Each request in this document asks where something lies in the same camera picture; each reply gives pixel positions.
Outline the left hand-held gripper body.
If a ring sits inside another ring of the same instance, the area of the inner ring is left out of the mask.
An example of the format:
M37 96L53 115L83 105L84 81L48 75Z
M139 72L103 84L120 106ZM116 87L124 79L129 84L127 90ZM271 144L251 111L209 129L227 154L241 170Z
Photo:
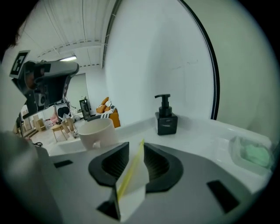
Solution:
M26 116L32 116L61 102L72 78L72 75L50 75L52 61L25 61L29 53L29 50L18 52L9 75L26 97Z

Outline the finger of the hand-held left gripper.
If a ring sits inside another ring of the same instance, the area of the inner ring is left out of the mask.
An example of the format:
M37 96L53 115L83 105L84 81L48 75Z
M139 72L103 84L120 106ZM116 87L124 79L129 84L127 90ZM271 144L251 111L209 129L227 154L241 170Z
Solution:
M74 61L53 61L49 74L53 76L75 75L79 68L79 64Z

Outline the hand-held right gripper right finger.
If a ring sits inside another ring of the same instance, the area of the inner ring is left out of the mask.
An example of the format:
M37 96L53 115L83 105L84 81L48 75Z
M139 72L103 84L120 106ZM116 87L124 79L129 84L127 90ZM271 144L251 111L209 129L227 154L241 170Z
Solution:
M144 144L150 181L127 224L208 224L251 196L248 188L213 161L162 145Z

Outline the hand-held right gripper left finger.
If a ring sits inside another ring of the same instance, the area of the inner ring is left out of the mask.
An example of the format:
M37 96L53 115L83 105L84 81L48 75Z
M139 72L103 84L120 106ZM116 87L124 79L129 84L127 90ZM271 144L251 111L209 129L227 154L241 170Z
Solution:
M129 143L49 156L37 148L42 174L66 224L118 223L117 181L129 161Z

